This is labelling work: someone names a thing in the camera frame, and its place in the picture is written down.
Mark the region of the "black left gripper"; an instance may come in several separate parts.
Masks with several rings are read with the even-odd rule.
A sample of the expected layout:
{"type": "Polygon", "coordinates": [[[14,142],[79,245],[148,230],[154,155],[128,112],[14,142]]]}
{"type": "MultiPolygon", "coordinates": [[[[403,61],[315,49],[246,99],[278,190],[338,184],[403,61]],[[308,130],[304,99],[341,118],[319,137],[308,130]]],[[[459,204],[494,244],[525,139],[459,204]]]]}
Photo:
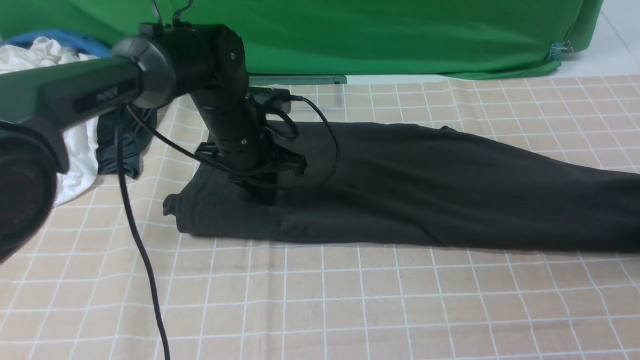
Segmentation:
{"type": "Polygon", "coordinates": [[[196,156],[227,173],[229,182],[258,203],[274,203],[279,173],[304,175],[306,157],[275,141],[293,142],[299,135],[288,114],[256,104],[249,92],[235,96],[220,87],[199,89],[190,98],[209,132],[209,141],[198,146],[196,156]]]}

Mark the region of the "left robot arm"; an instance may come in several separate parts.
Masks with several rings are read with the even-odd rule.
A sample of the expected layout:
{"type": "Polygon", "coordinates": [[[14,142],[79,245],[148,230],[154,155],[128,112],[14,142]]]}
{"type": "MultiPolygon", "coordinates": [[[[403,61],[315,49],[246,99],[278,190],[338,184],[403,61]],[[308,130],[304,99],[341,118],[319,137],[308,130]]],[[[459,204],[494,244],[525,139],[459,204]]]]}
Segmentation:
{"type": "Polygon", "coordinates": [[[14,71],[1,76],[1,260],[46,222],[57,175],[70,169],[64,132],[128,106],[153,109],[190,95],[212,141],[195,159],[228,173],[260,202],[278,190],[277,175],[304,175],[306,157],[277,145],[286,136],[268,125],[274,114],[298,130],[278,105],[254,100],[242,38],[226,25],[172,27],[140,23],[139,34],[111,56],[14,71]]]}

